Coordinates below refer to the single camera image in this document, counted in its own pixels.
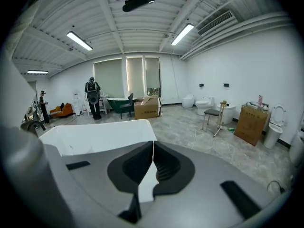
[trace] black pants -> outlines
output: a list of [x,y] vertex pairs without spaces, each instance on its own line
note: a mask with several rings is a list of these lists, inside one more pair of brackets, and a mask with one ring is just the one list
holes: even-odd
[[95,109],[94,109],[94,105],[91,104],[90,101],[89,101],[89,105],[90,105],[90,109],[91,109],[93,117],[101,117],[100,109],[99,109],[99,101],[97,101],[97,103],[95,104],[96,112],[95,112]]
[[43,114],[44,123],[45,124],[49,123],[48,112],[46,110],[46,107],[41,106],[41,111],[42,111],[42,114]]

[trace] fluorescent light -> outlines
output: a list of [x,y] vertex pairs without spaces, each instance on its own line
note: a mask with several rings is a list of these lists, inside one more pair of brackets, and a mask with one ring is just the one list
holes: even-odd
[[70,31],[70,32],[67,33],[66,36],[70,37],[73,41],[75,41],[76,43],[78,43],[79,45],[81,45],[82,47],[84,47],[85,49],[87,49],[88,51],[92,51],[93,50],[93,48],[90,45],[88,45],[84,40],[82,40],[74,32]]
[[28,74],[47,74],[48,71],[41,71],[41,70],[29,70]]
[[177,43],[179,43],[181,39],[183,39],[184,36],[187,35],[193,28],[194,26],[192,24],[187,24],[186,27],[181,31],[181,33],[171,43],[171,45],[176,46]]

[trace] cardboard box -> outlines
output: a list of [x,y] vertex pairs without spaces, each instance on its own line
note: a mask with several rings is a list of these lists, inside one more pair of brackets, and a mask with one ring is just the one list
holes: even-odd
[[234,134],[255,146],[262,134],[267,117],[268,112],[243,105]]
[[161,102],[157,96],[148,96],[134,103],[135,119],[148,119],[161,115]]

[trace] gray seat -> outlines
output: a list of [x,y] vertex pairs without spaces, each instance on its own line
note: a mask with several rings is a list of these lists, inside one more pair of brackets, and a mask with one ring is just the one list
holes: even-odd
[[219,111],[213,110],[213,109],[208,109],[205,111],[205,114],[212,115],[212,116],[219,116]]

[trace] window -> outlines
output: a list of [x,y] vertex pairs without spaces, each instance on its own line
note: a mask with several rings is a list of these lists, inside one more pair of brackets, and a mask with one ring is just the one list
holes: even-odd
[[147,95],[161,97],[160,60],[158,57],[146,57]]
[[129,94],[134,98],[145,97],[143,58],[127,58],[127,77]]
[[121,59],[95,63],[94,75],[95,81],[101,88],[101,94],[105,93],[114,98],[124,98]]

